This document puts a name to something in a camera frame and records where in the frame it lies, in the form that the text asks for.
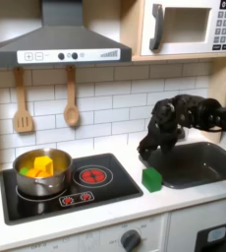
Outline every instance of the stainless steel pot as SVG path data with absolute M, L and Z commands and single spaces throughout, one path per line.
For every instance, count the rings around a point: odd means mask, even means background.
M 37 157 L 49 156 L 53 160 L 54 176 L 32 178 L 19 174 L 20 168 L 33 168 Z M 31 196 L 43 197 L 58 194 L 70 184 L 73 160 L 65 152 L 54 149 L 41 149 L 25 153 L 17 157 L 13 167 L 16 171 L 18 188 Z

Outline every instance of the black stovetop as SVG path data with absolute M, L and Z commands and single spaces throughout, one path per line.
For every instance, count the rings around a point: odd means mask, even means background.
M 73 166 L 70 187 L 51 199 L 23 194 L 18 190 L 14 170 L 2 171 L 0 185 L 5 223 L 55 217 L 142 195 L 135 181 L 111 154 L 77 158 Z

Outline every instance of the gray sink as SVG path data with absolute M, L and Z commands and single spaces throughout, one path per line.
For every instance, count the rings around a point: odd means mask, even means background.
M 226 152 L 207 142 L 177 146 L 167 155 L 156 150 L 142 162 L 160 172 L 164 185 L 174 189 L 226 180 Z

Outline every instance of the wooden spatula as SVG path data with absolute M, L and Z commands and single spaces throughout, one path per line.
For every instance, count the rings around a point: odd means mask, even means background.
M 68 105 L 64 111 L 64 118 L 70 126 L 79 123 L 79 111 L 76 107 L 76 68 L 68 66 L 66 68 L 68 79 Z
M 26 110 L 25 92 L 23 87 L 24 70 L 15 68 L 14 75 L 17 86 L 18 111 L 14 116 L 14 129 L 18 133 L 32 131 L 33 124 L 29 113 Z

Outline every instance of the range hood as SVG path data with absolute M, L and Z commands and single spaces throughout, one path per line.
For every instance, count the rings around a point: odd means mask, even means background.
M 83 0 L 41 0 L 42 28 L 0 42 L 0 67 L 128 62 L 132 49 L 83 27 Z

